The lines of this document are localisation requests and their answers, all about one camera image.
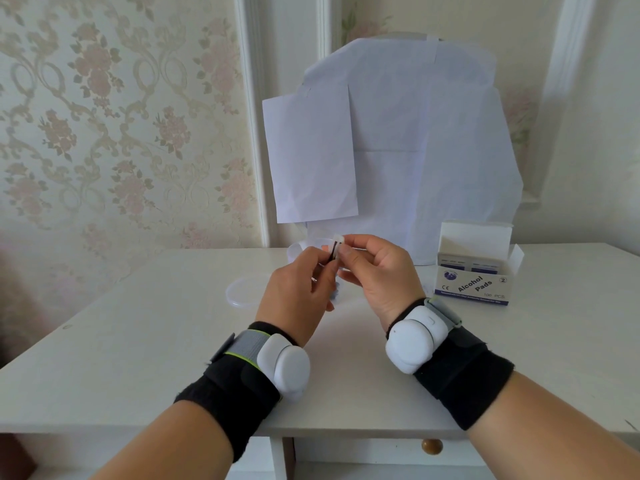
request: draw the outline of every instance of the person's left hand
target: person's left hand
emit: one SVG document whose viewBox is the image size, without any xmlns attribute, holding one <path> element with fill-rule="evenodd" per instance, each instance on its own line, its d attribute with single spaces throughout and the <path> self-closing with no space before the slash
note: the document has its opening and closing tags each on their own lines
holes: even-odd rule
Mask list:
<svg viewBox="0 0 640 480">
<path fill-rule="evenodd" d="M 293 263 L 276 269 L 264 291 L 255 320 L 276 325 L 304 347 L 324 311 L 333 310 L 329 298 L 335 290 L 338 261 L 320 266 L 329 256 L 327 251 L 308 247 Z"/>
</svg>

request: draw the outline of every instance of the scratch on table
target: scratch on table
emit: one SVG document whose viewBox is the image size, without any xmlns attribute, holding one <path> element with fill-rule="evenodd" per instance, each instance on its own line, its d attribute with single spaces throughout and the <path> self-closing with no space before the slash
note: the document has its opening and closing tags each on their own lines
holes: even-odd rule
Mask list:
<svg viewBox="0 0 640 480">
<path fill-rule="evenodd" d="M 625 419 L 625 423 L 627 423 L 629 426 L 631 426 L 631 428 L 633 428 L 633 429 L 634 429 L 634 431 L 635 431 L 636 433 L 640 433 L 640 431 L 638 431 L 638 428 L 636 428 L 633 424 L 631 424 L 631 423 L 630 423 L 629 421 L 627 421 L 626 419 Z"/>
</svg>

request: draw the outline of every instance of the white wrist sensor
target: white wrist sensor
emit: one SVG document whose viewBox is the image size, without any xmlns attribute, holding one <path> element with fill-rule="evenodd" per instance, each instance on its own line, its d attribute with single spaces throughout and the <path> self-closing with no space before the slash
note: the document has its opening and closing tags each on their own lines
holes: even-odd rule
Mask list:
<svg viewBox="0 0 640 480">
<path fill-rule="evenodd" d="M 425 300 L 389 331 L 385 347 L 391 362 L 405 374 L 413 374 L 433 355 L 449 331 L 460 325 Z"/>
<path fill-rule="evenodd" d="M 260 330 L 244 330 L 224 353 L 240 357 L 260 369 L 290 401 L 299 400 L 309 382 L 311 363 L 307 352 L 279 333 L 269 335 Z"/>
</svg>

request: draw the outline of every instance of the blue stripe on box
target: blue stripe on box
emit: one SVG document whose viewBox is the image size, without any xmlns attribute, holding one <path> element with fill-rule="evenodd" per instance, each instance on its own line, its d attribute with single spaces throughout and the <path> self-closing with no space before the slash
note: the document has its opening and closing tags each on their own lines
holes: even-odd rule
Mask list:
<svg viewBox="0 0 640 480">
<path fill-rule="evenodd" d="M 503 301 L 501 299 L 480 298 L 479 296 L 467 296 L 463 294 L 452 293 L 451 291 L 436 290 L 435 293 L 439 295 L 444 295 L 444 296 L 453 296 L 454 298 L 464 298 L 464 299 L 474 299 L 476 301 L 485 301 L 487 303 L 495 303 L 496 305 L 509 304 L 508 301 Z"/>
<path fill-rule="evenodd" d="M 438 266 L 442 266 L 442 267 L 450 267 L 452 269 L 458 269 L 460 271 L 464 271 L 465 267 L 464 266 L 456 266 L 455 264 L 439 264 Z"/>
<path fill-rule="evenodd" d="M 475 273 L 484 273 L 484 274 L 498 274 L 498 272 L 494 269 L 484 269 L 481 267 L 473 267 L 471 268 L 471 271 L 475 272 Z"/>
</svg>

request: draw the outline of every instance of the person's right hand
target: person's right hand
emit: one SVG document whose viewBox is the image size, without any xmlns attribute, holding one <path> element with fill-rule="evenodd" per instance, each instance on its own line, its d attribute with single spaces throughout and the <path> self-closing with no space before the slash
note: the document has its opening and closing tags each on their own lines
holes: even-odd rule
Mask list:
<svg viewBox="0 0 640 480">
<path fill-rule="evenodd" d="M 362 287 L 385 333 L 407 306 L 425 298 L 411 257 L 401 247 L 374 235 L 347 234 L 338 252 L 348 269 L 338 276 Z"/>
</svg>

